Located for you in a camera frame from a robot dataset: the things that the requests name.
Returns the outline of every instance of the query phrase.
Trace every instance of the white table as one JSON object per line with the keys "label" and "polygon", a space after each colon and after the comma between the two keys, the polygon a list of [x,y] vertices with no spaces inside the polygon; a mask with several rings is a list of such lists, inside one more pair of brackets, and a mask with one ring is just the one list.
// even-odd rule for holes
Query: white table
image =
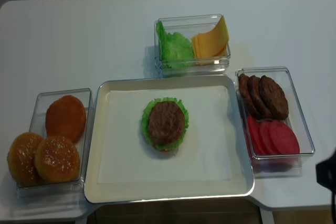
{"label": "white table", "polygon": [[336,0],[33,0],[0,10],[0,220],[79,219],[96,206],[83,195],[15,198],[6,155],[28,131],[41,92],[106,80],[153,77],[154,21],[224,14],[232,58],[242,67],[287,66],[316,147],[302,176],[257,179],[250,199],[267,209],[324,207],[315,164],[336,146]]}

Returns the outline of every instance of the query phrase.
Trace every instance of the clear plastic container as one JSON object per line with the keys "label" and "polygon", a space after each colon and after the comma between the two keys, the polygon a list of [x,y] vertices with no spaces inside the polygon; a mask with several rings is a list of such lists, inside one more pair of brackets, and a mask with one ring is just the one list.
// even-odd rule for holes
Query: clear plastic container
{"label": "clear plastic container", "polygon": [[283,89],[288,101],[289,115],[283,122],[287,124],[297,137],[300,153],[295,154],[277,154],[277,155],[258,155],[252,144],[250,132],[247,127],[247,117],[249,112],[245,108],[244,102],[237,90],[237,99],[240,109],[241,118],[245,131],[247,146],[250,151],[252,165],[256,177],[258,173],[263,176],[283,176],[283,175],[300,175],[302,162],[307,157],[311,157],[315,153],[314,144],[310,137],[305,117],[300,106],[290,73],[285,67],[274,68],[245,68],[236,72],[237,86],[239,85],[238,77],[244,73],[247,76],[262,77],[263,75],[272,78]]}
{"label": "clear plastic container", "polygon": [[86,112],[86,127],[80,140],[76,143],[76,148],[80,157],[80,170],[76,180],[64,183],[43,184],[38,186],[20,187],[17,186],[18,197],[48,196],[53,194],[68,193],[70,191],[81,191],[84,186],[87,161],[89,156],[90,141],[92,136],[92,126],[94,120],[94,104],[90,89],[78,89],[59,92],[41,93],[37,96],[33,118],[31,119],[30,132],[39,134],[43,138],[47,137],[45,128],[46,112],[49,106],[65,95],[73,95],[78,98]]}
{"label": "clear plastic container", "polygon": [[[221,18],[221,14],[190,16],[178,18],[160,18],[167,33],[178,32],[191,41],[199,33],[211,31]],[[159,37],[155,31],[155,67],[161,77],[188,76],[198,74],[223,74],[229,66],[230,47],[226,55],[192,60],[163,61],[160,52]]]}

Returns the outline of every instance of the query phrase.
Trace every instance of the black object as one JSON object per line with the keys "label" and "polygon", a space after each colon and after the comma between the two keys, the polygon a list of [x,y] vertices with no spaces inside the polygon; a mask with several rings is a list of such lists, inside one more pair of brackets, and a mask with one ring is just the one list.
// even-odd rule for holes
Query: black object
{"label": "black object", "polygon": [[330,158],[316,165],[316,180],[321,186],[331,190],[331,218],[336,224],[336,151]]}

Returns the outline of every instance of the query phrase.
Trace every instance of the green lettuce leaf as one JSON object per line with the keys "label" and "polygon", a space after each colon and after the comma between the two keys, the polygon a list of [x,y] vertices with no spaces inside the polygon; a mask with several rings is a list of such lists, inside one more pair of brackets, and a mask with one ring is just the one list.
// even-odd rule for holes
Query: green lettuce leaf
{"label": "green lettuce leaf", "polygon": [[[183,114],[184,114],[184,129],[182,131],[181,136],[178,138],[178,140],[172,144],[155,144],[152,140],[151,137],[149,135],[148,132],[148,120],[149,120],[149,115],[151,114],[152,108],[158,103],[158,102],[164,102],[164,101],[172,101],[175,102],[180,109],[182,110]],[[143,114],[142,114],[142,119],[141,119],[141,129],[142,129],[142,133],[146,139],[146,141],[150,144],[150,145],[155,145],[155,148],[158,149],[159,151],[165,150],[165,151],[170,151],[173,150],[175,148],[177,148],[180,144],[182,144],[183,142],[183,138],[185,135],[185,132],[187,131],[187,128],[189,127],[189,113],[188,111],[185,109],[182,100],[177,100],[176,98],[170,98],[170,97],[165,97],[165,98],[157,98],[154,99],[153,101],[150,101],[147,105],[147,107],[143,110]]]}
{"label": "green lettuce leaf", "polygon": [[[194,59],[191,42],[180,33],[166,33],[162,22],[156,23],[156,33],[160,41],[161,60],[190,60]],[[192,63],[164,64],[164,68],[189,67]]]}

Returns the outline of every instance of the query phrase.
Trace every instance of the yellow cheese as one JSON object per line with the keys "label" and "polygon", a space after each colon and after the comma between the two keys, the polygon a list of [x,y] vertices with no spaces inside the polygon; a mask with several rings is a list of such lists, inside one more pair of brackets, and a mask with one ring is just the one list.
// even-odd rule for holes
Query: yellow cheese
{"label": "yellow cheese", "polygon": [[198,34],[192,38],[195,58],[208,58],[226,55],[229,34],[222,16],[211,31]]}

